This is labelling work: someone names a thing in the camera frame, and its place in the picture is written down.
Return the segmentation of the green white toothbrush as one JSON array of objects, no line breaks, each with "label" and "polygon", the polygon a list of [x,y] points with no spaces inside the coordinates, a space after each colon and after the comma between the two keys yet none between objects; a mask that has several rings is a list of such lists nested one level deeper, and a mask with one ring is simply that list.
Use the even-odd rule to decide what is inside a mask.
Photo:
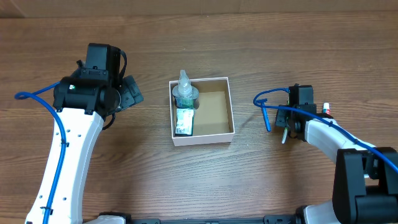
[{"label": "green white toothbrush", "polygon": [[284,128],[283,136],[282,136],[282,144],[285,144],[287,140],[288,128]]}]

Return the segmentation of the blue disposable razor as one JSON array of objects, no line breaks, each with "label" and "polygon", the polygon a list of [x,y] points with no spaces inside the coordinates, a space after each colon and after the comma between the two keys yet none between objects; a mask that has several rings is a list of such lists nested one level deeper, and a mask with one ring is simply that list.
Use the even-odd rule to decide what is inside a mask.
[{"label": "blue disposable razor", "polygon": [[262,110],[262,115],[263,115],[263,118],[264,118],[266,130],[267,130],[268,132],[271,132],[271,124],[270,124],[270,122],[269,122],[269,117],[268,117],[268,114],[267,114],[267,109],[265,108],[266,103],[267,103],[267,99],[266,99],[266,98],[261,99],[261,100],[256,100],[256,101],[255,101],[255,105],[258,105],[258,107],[260,107],[261,110]]}]

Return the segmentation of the clear green-labelled bottle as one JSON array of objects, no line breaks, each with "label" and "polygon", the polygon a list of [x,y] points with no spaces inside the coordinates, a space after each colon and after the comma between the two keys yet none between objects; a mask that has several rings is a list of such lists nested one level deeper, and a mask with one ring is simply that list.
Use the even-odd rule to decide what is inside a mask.
[{"label": "clear green-labelled bottle", "polygon": [[173,87],[172,94],[175,99],[176,107],[195,109],[196,100],[199,97],[199,91],[191,84],[185,70],[180,71],[178,83]]}]

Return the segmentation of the green white soap packet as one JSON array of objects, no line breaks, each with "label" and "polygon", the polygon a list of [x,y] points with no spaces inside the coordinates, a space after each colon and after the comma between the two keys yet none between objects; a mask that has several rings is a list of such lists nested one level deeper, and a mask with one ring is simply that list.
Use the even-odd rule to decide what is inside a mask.
[{"label": "green white soap packet", "polygon": [[176,115],[175,134],[177,136],[192,136],[195,110],[190,108],[177,108]]}]

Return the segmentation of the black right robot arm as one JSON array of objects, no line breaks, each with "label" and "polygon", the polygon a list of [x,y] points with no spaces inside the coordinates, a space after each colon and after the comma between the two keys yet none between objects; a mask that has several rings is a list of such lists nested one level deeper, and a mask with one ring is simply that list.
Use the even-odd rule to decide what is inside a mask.
[{"label": "black right robot arm", "polygon": [[397,151],[347,132],[328,114],[278,106],[276,126],[293,130],[335,163],[330,201],[307,205],[301,223],[397,222]]}]

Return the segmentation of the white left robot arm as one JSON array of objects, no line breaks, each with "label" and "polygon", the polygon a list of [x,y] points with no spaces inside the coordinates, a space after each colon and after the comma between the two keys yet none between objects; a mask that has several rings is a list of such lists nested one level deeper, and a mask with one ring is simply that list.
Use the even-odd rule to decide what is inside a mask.
[{"label": "white left robot arm", "polygon": [[36,92],[20,92],[18,100],[32,98],[54,118],[52,146],[38,196],[26,223],[82,223],[82,201],[91,154],[104,121],[143,101],[132,76],[120,84],[111,80],[65,77],[51,85],[54,102]]}]

